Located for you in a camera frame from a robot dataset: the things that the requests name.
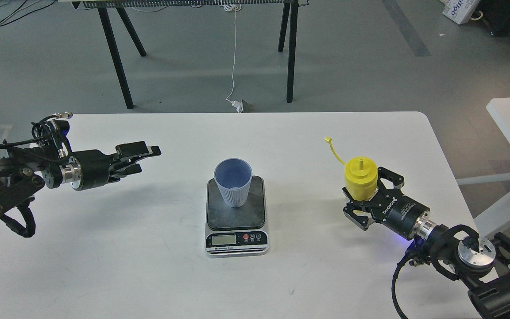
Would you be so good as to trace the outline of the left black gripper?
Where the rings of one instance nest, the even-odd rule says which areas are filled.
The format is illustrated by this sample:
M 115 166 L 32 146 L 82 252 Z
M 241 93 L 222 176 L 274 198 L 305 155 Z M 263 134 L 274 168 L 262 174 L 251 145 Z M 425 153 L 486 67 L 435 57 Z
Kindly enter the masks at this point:
M 144 141 L 119 144 L 115 146 L 116 158 L 121 162 L 136 162 L 147 157 L 157 157 L 162 154 L 160 147 L 147 145 Z M 78 151 L 73 158 L 79 164 L 80 179 L 73 182 L 73 189 L 77 191 L 89 190 L 116 183 L 126 176 L 142 172 L 140 164 L 112 163 L 113 154 L 104 154 L 98 150 Z

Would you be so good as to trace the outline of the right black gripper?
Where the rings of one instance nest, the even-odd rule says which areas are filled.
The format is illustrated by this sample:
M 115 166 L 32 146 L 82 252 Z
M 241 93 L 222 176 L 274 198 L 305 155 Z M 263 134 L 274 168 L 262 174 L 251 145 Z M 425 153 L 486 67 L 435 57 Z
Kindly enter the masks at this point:
M 393 184 L 388 189 L 383 180 Z M 346 196 L 344 215 L 361 230 L 368 230 L 374 223 L 381 223 L 405 240 L 412 240 L 415 223 L 430 208 L 405 196 L 401 190 L 404 178 L 382 166 L 377 169 L 377 187 L 373 191 L 355 191 L 342 188 Z

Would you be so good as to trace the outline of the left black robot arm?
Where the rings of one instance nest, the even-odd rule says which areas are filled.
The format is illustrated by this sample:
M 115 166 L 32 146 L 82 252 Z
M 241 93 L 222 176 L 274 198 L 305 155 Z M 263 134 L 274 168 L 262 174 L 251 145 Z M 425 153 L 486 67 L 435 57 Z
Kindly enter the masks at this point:
M 0 143 L 0 220 L 14 233 L 30 238 L 36 222 L 30 209 L 34 194 L 69 183 L 77 191 L 119 182 L 142 171 L 139 161 L 161 155 L 144 141 L 116 146 L 113 154 L 96 149 L 74 152 L 67 134 L 71 112 L 55 113 L 32 123 L 32 139 Z

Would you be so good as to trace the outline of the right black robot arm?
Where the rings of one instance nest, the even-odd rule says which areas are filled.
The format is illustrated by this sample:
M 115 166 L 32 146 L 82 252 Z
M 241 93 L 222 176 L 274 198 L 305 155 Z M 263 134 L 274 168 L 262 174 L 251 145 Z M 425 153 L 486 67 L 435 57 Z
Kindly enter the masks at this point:
M 510 319 L 510 238 L 492 240 L 469 226 L 451 228 L 429 220 L 429 208 L 401 191 L 403 176 L 384 167 L 346 164 L 345 216 L 362 230 L 379 223 L 411 241 L 391 279 L 391 298 L 399 317 L 395 283 L 406 264 L 433 266 L 449 280 L 461 281 L 483 319 Z

